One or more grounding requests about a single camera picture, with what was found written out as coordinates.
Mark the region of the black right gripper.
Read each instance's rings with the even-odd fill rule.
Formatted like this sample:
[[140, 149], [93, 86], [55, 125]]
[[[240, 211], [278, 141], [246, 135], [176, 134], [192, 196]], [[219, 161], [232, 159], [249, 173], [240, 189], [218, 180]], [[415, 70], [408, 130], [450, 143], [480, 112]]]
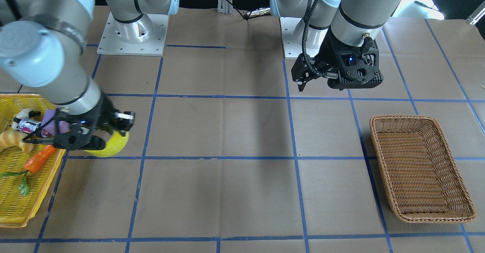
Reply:
[[106, 146], [106, 142], [93, 133], [102, 130], [111, 134], [118, 130], [118, 112], [104, 92], [95, 107], [86, 113], [71, 115], [57, 109], [53, 120], [56, 126], [53, 146], [68, 151], [101, 150]]

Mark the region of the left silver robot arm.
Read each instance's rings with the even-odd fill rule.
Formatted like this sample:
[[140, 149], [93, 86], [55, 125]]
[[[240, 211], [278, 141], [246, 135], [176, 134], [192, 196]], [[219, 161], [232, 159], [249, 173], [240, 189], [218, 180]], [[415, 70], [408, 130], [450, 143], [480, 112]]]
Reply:
[[272, 16], [303, 22], [301, 53], [291, 69], [299, 91], [311, 80], [344, 89], [383, 82], [375, 40], [402, 0], [270, 0]]

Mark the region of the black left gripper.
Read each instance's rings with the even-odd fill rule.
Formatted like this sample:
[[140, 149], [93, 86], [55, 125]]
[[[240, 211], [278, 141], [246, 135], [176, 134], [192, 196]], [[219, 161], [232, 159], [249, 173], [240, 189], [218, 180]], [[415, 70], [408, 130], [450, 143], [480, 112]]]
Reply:
[[350, 46], [329, 31], [319, 51], [319, 74], [330, 88], [370, 89], [383, 82], [376, 41], [364, 34], [363, 44]]

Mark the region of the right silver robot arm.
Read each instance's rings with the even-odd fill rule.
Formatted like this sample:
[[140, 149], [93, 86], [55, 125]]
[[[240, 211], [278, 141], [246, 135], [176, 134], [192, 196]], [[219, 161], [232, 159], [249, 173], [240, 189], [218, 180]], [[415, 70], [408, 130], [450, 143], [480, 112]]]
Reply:
[[[106, 0], [110, 16], [97, 52], [162, 56], [168, 17], [180, 0]], [[115, 109], [80, 65], [95, 0], [1, 0], [1, 70], [56, 107], [53, 136], [23, 141], [106, 158], [127, 144], [135, 113]]]

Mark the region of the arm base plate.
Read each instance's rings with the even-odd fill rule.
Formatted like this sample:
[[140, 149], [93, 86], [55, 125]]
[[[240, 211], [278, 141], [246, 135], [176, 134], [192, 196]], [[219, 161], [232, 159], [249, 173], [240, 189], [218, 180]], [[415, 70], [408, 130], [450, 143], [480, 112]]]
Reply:
[[109, 56], [163, 56], [169, 16], [144, 14], [133, 23], [121, 23], [109, 14], [97, 53]]
[[[302, 34], [305, 23], [302, 18], [295, 17], [281, 17], [279, 21], [284, 59], [295, 60], [302, 53]], [[327, 31], [328, 29], [318, 30], [311, 27], [308, 28], [306, 50], [310, 57], [316, 56], [319, 52]]]

